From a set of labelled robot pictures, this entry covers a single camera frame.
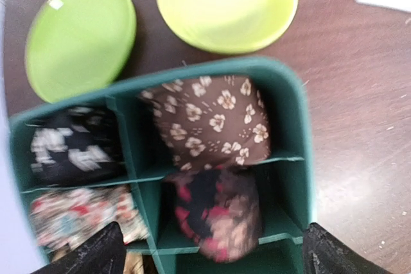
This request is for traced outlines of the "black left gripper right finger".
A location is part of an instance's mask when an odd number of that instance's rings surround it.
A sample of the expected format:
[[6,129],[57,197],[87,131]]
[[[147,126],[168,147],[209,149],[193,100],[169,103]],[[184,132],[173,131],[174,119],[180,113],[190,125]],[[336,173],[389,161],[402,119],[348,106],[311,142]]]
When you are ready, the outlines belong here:
[[303,236],[305,273],[391,274],[358,255],[318,223],[311,223]]

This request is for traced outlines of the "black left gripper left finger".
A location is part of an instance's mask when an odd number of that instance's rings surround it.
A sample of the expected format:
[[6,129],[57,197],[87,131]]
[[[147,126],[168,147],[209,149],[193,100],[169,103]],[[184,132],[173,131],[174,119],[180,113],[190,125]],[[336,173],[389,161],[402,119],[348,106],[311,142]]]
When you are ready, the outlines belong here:
[[36,274],[120,274],[126,254],[120,226],[111,222],[77,249],[37,270]]

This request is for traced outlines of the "dark red patterned tie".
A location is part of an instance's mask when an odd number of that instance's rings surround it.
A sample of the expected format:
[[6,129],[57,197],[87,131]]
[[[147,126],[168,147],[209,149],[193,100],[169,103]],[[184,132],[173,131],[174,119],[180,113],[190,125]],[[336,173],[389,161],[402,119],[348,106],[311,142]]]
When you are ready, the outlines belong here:
[[215,262],[234,262],[258,246],[263,222],[252,172],[217,167],[180,171],[167,181],[175,185],[179,227],[202,255]]

